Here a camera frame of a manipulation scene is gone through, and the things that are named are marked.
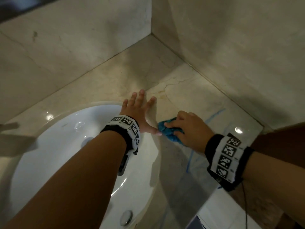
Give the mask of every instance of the cable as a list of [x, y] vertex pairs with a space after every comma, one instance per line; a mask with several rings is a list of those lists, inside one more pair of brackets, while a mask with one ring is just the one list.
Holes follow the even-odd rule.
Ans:
[[244, 183], [242, 182], [242, 191], [244, 192], [244, 199], [245, 199], [245, 212], [246, 212], [246, 229], [248, 229], [248, 210], [247, 210], [247, 198], [246, 198], [246, 191], [244, 188]]

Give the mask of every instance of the blue rag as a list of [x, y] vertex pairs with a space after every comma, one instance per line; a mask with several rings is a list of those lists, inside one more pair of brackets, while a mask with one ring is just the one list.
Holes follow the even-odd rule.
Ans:
[[158, 123], [158, 130], [163, 134], [163, 135], [166, 135], [166, 137], [173, 141], [173, 142], [178, 142], [180, 143], [181, 145], [183, 145], [183, 143], [181, 142], [181, 140], [176, 137], [173, 133], [175, 131], [179, 131], [179, 132], [183, 132], [183, 130], [181, 128], [167, 128], [164, 126], [164, 123], [167, 122], [171, 122], [171, 121], [174, 121], [177, 117], [173, 118], [173, 119], [170, 119], [170, 120], [166, 120], [166, 121], [161, 121], [160, 123]]

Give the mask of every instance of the marble countertop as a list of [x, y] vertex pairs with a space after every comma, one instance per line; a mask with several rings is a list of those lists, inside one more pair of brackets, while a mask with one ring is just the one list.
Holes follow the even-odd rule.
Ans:
[[[184, 110], [199, 115], [216, 133], [232, 133], [249, 144], [262, 130], [257, 121], [150, 35], [1, 127], [1, 196], [7, 193], [22, 153], [52, 124], [100, 101], [123, 101], [141, 88], [147, 99], [157, 97], [149, 112], [155, 124]], [[217, 182], [208, 175], [203, 156], [163, 136], [159, 142], [159, 180], [142, 220], [133, 227], [185, 228]]]

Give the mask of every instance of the white sink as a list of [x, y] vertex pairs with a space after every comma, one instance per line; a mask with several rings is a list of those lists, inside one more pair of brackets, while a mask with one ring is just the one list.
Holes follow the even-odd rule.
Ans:
[[[37, 148], [32, 147], [23, 155], [14, 173], [10, 203], [6, 208], [9, 217], [20, 211], [69, 158], [119, 114], [120, 109], [121, 106], [114, 104], [86, 108], [68, 115], [42, 133], [36, 141]], [[154, 190], [152, 166], [159, 151], [151, 134], [144, 133], [141, 137], [138, 154], [131, 154], [124, 174], [116, 178], [100, 228], [123, 228], [120, 217], [126, 210], [133, 213], [132, 225], [149, 203]], [[158, 177], [160, 162], [154, 166], [156, 164], [153, 176]]]

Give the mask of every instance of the finger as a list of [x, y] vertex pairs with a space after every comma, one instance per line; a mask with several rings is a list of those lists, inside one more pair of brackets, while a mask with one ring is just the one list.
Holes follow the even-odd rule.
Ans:
[[184, 133], [175, 131], [173, 134], [178, 137], [184, 145], [186, 145], [186, 137]]
[[196, 115], [195, 113], [193, 113], [193, 112], [189, 112], [189, 114], [190, 114], [191, 116], [193, 116], [193, 117], [197, 117], [197, 115]]
[[121, 111], [123, 111], [125, 108], [127, 108], [127, 103], [128, 103], [128, 100], [127, 100], [127, 99], [125, 99], [125, 100], [123, 101]]
[[144, 99], [145, 91], [143, 89], [140, 90], [139, 97], [137, 101], [135, 102], [135, 107], [141, 107]]
[[158, 131], [157, 128], [150, 126], [148, 123], [143, 127], [143, 132], [149, 132], [151, 134], [157, 134], [158, 136], [161, 136], [162, 133]]
[[179, 111], [177, 114], [177, 119], [178, 120], [184, 120], [185, 118], [187, 118], [189, 114], [185, 111]]
[[151, 108], [151, 106], [155, 104], [156, 99], [157, 98], [154, 96], [150, 98], [150, 100], [143, 106], [144, 112], [147, 112]]
[[184, 121], [183, 120], [174, 120], [172, 122], [165, 122], [164, 126], [167, 128], [182, 128], [184, 125]]
[[128, 102], [128, 106], [133, 106], [135, 104], [136, 98], [137, 98], [137, 93], [136, 92], [132, 93], [132, 97], [130, 98], [130, 100]]

